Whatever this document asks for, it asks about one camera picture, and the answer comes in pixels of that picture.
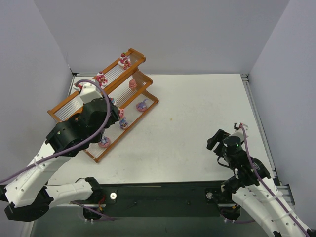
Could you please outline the strawberry bear donut toy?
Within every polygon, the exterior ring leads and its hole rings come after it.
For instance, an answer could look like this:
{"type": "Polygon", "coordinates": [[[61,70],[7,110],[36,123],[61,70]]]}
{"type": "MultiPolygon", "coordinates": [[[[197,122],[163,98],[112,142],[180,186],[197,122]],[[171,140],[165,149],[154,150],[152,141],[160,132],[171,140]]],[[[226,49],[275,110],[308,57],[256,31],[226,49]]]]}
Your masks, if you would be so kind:
{"type": "Polygon", "coordinates": [[[122,109],[122,108],[119,108],[119,117],[120,117],[120,119],[124,118],[124,109],[122,109]]]}

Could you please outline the purple bunny sitting donut toy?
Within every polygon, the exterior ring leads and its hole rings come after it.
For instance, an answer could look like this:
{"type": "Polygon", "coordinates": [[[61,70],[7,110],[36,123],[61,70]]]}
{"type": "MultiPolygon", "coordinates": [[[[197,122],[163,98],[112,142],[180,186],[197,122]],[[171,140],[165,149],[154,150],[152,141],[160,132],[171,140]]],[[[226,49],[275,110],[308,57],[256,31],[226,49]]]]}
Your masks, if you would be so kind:
{"type": "Polygon", "coordinates": [[[108,137],[103,136],[102,139],[98,142],[100,148],[107,148],[111,144],[111,141],[108,137]]]}

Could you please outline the pink bear cake toy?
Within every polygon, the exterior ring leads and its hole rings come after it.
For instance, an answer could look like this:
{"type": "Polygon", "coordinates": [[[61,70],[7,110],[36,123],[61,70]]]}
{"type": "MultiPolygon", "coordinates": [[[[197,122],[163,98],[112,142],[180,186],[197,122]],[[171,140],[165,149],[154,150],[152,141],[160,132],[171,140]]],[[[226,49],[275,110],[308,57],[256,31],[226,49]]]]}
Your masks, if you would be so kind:
{"type": "Polygon", "coordinates": [[[97,73],[95,80],[99,83],[102,89],[104,89],[108,84],[108,80],[105,78],[105,74],[102,71],[97,73]]]}

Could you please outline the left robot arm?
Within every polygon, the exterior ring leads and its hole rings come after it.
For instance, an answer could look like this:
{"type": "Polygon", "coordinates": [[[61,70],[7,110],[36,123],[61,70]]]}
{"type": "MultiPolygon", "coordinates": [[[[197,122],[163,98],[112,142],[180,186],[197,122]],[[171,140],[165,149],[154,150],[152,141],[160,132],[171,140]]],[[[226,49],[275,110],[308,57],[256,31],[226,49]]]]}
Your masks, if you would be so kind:
{"type": "Polygon", "coordinates": [[[119,110],[109,97],[84,104],[83,110],[60,122],[47,135],[30,164],[0,183],[0,199],[7,202],[9,220],[31,222],[53,207],[77,200],[99,201],[104,190],[93,177],[72,184],[47,185],[52,175],[91,143],[101,141],[104,130],[119,120],[119,110]]]}

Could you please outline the red strawberry cake toy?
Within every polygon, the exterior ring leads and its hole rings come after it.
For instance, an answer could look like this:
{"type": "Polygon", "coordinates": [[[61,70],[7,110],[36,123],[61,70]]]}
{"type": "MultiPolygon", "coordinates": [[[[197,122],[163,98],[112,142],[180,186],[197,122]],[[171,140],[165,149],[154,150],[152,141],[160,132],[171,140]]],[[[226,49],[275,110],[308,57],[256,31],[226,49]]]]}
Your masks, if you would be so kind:
{"type": "Polygon", "coordinates": [[[123,69],[123,70],[127,70],[131,67],[131,61],[130,59],[126,56],[125,53],[122,53],[120,55],[119,61],[118,61],[118,65],[123,69]]]}

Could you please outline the pink ice cream toy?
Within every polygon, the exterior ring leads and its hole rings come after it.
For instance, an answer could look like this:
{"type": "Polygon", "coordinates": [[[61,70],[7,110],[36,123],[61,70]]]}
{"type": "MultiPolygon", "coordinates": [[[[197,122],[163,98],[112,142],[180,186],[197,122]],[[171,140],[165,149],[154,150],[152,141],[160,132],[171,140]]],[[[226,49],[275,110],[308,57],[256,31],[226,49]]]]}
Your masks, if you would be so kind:
{"type": "Polygon", "coordinates": [[[135,91],[137,89],[137,82],[135,79],[131,79],[129,81],[129,88],[133,91],[135,91]]]}

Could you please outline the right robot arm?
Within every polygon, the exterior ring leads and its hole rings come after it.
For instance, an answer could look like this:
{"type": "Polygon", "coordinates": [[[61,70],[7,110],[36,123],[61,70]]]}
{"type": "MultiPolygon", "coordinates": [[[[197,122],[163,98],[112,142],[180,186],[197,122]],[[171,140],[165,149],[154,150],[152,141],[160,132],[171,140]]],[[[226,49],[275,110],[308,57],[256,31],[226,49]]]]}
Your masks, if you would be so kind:
{"type": "Polygon", "coordinates": [[[309,228],[293,211],[282,191],[263,163],[250,156],[247,143],[247,127],[241,123],[229,134],[219,129],[207,140],[207,149],[218,158],[233,175],[221,184],[216,201],[232,201],[245,210],[270,237],[314,237],[309,228]]]}

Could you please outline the small purple bunny toy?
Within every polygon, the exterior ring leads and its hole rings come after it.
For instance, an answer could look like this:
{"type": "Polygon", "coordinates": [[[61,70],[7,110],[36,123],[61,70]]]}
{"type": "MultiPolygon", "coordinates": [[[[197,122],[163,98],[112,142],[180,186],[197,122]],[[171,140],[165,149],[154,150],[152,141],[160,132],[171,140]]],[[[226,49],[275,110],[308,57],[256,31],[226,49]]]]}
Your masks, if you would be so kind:
{"type": "Polygon", "coordinates": [[[128,122],[127,122],[127,120],[126,120],[126,117],[123,117],[123,118],[120,119],[120,121],[119,121],[119,126],[120,126],[120,128],[121,128],[122,130],[128,129],[128,122]]]}

